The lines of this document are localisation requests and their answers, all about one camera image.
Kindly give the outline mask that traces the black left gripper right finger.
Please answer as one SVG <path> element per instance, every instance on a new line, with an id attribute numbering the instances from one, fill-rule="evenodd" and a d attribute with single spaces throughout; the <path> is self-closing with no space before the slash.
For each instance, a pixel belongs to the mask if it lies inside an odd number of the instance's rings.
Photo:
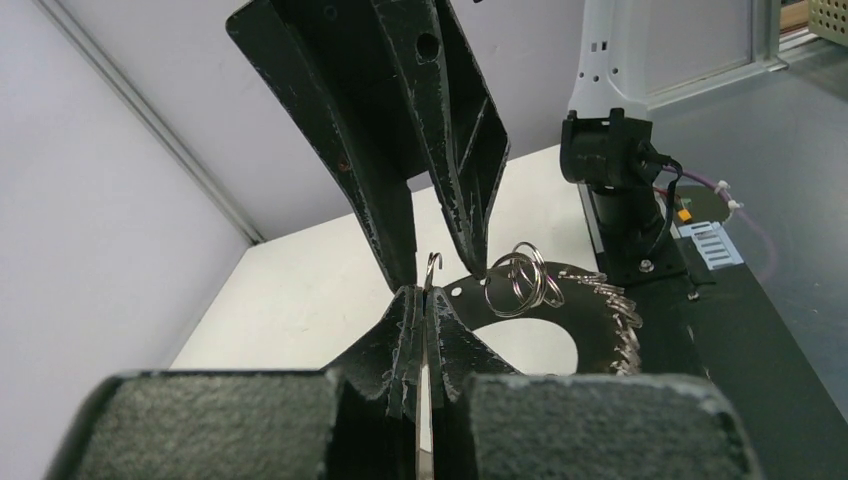
<path id="1" fill-rule="evenodd" d="M 427 295 L 439 479 L 758 479 L 730 401 L 685 375 L 523 375 Z"/>

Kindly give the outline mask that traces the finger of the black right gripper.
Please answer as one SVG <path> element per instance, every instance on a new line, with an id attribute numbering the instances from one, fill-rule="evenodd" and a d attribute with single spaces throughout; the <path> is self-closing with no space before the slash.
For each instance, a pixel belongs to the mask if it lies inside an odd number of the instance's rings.
<path id="1" fill-rule="evenodd" d="M 449 1 L 372 4 L 459 259 L 488 269 L 488 233 L 510 150 L 506 128 Z"/>
<path id="2" fill-rule="evenodd" d="M 391 291 L 416 280 L 411 192 L 353 97 L 382 48 L 368 1 L 250 1 L 225 29 L 343 192 Z"/>

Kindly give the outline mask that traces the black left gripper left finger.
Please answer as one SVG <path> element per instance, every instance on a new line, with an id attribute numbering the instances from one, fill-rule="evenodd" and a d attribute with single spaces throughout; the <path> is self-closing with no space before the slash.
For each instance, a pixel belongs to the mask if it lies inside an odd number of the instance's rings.
<path id="1" fill-rule="evenodd" d="M 423 293 L 316 370 L 112 375 L 83 402 L 49 479 L 413 479 Z"/>

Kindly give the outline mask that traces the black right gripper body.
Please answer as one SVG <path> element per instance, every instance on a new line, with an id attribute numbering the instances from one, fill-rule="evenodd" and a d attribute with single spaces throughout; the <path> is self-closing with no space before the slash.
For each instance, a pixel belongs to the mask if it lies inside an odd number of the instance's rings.
<path id="1" fill-rule="evenodd" d="M 406 193 L 425 166 L 373 2 L 273 2 L 288 45 L 281 101 L 339 185 Z"/>

